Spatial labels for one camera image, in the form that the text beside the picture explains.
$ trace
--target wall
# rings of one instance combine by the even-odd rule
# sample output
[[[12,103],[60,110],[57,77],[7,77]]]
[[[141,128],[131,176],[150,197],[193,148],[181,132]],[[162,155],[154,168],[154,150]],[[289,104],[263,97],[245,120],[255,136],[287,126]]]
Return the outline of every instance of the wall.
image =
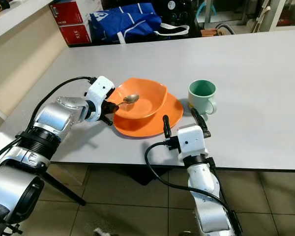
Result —
[[[5,115],[65,47],[48,6],[0,37],[0,110]]]

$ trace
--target black cable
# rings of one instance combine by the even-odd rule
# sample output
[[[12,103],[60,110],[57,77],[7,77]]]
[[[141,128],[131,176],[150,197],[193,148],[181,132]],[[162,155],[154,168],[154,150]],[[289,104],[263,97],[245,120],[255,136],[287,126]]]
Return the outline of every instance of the black cable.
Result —
[[[152,144],[151,146],[149,146],[147,148],[147,150],[144,153],[144,159],[146,161],[147,166],[149,167],[149,169],[152,171],[152,173],[155,175],[155,177],[161,181],[163,184],[171,187],[171,188],[177,188],[177,189],[182,189],[182,190],[186,190],[186,191],[192,191],[192,192],[196,192],[196,193],[200,193],[203,194],[207,197],[213,198],[214,200],[216,200],[219,204],[221,204],[228,212],[231,212],[231,210],[229,209],[229,207],[222,202],[221,199],[219,199],[218,197],[216,197],[215,195],[208,193],[206,191],[203,191],[201,189],[197,189],[197,188],[192,188],[192,187],[187,187],[187,186],[181,186],[181,185],[176,185],[176,184],[172,184],[167,182],[166,180],[162,179],[156,172],[155,170],[152,168],[152,166],[150,165],[149,161],[148,161],[148,152],[151,151],[152,148],[156,147],[156,146],[160,146],[160,145],[165,145],[165,142],[159,142],[159,143],[155,143]]]
[[[67,80],[67,81],[64,81],[63,83],[59,84],[57,87],[55,87],[53,90],[50,91],[49,94],[47,94],[38,104],[37,106],[35,107],[31,117],[30,117],[30,120],[29,120],[29,123],[28,123],[28,126],[25,130],[25,132],[28,132],[29,129],[34,125],[34,120],[35,120],[35,117],[37,115],[37,112],[39,110],[39,108],[44,104],[44,102],[47,101],[47,99],[53,95],[59,88],[61,88],[62,86],[72,82],[72,81],[76,81],[76,80],[88,80],[89,82],[92,82],[92,80],[94,80],[93,77],[86,77],[86,76],[81,76],[81,77],[76,77],[76,78],[73,78],[73,79],[70,79],[70,80]]]
[[[233,30],[233,28],[227,23],[220,23],[215,28],[220,29],[222,27],[226,28],[229,31],[229,33],[235,34],[235,31]]]
[[[51,96],[53,95],[59,88],[61,88],[62,86],[70,83],[70,82],[73,82],[73,81],[76,81],[76,80],[88,80],[91,84],[94,83],[94,81],[96,80],[95,77],[86,77],[86,76],[81,76],[81,77],[76,77],[76,78],[73,78],[73,79],[70,79],[70,80],[66,80],[64,81],[63,83],[59,84],[57,87],[55,87],[53,90],[51,90],[38,104],[37,106],[35,107],[33,113],[31,114],[31,117],[30,117],[30,120],[29,120],[29,123],[26,127],[26,130],[25,132],[28,132],[29,129],[34,125],[34,120],[35,120],[35,117],[37,115],[37,112],[39,110],[39,108],[44,104],[44,102],[46,102],[46,100]],[[21,140],[21,137],[15,139],[14,141],[10,142],[8,145],[6,145],[4,148],[2,148],[0,150],[0,156],[5,152],[7,151],[9,148],[11,148],[13,145],[15,145],[17,142],[19,142]]]
[[[9,148],[11,148],[13,145],[15,145],[18,141],[20,141],[21,137],[20,138],[17,138],[15,140],[13,140],[12,142],[10,142],[7,146],[5,146],[4,148],[2,148],[0,150],[0,156],[5,152],[7,151]]]
[[[225,204],[229,207],[228,202],[227,202],[226,197],[225,197],[225,194],[224,194],[224,190],[223,190],[222,184],[221,184],[220,179],[219,179],[219,177],[218,177],[217,171],[216,171],[215,168],[213,168],[212,171],[213,171],[213,174],[215,175],[215,177],[216,177],[218,183],[220,184],[220,192],[221,192],[221,195],[222,195],[222,197],[223,197],[223,199],[224,199],[224,202],[225,202]]]

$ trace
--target green mug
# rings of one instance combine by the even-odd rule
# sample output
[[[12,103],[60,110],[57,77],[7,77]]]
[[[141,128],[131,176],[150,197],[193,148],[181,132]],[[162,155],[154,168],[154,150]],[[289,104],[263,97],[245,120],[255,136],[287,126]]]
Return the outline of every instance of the green mug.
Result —
[[[189,106],[197,109],[199,114],[213,114],[216,103],[213,101],[216,87],[207,80],[196,80],[189,85]]]

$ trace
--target mug handle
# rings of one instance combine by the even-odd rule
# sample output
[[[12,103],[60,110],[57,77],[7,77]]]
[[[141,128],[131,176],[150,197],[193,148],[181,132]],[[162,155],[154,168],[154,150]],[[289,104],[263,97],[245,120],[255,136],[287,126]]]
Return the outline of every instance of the mug handle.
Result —
[[[213,101],[213,99],[209,98],[208,101],[210,102],[211,106],[212,106],[212,111],[209,112],[209,111],[206,111],[207,114],[211,115],[213,113],[216,112],[217,110],[217,107],[216,107],[216,103]]]

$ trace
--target cable connector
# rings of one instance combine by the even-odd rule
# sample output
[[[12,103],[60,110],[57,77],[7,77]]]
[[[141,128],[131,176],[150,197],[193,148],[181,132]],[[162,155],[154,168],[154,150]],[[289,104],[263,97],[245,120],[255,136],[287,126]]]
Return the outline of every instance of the cable connector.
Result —
[[[92,84],[94,84],[94,82],[97,80],[97,78],[96,77],[90,77],[90,79],[89,79],[89,83],[92,85]]]
[[[170,138],[167,138],[164,142],[164,145],[167,145],[169,150],[177,148],[178,152],[181,153],[178,136],[172,136]]]

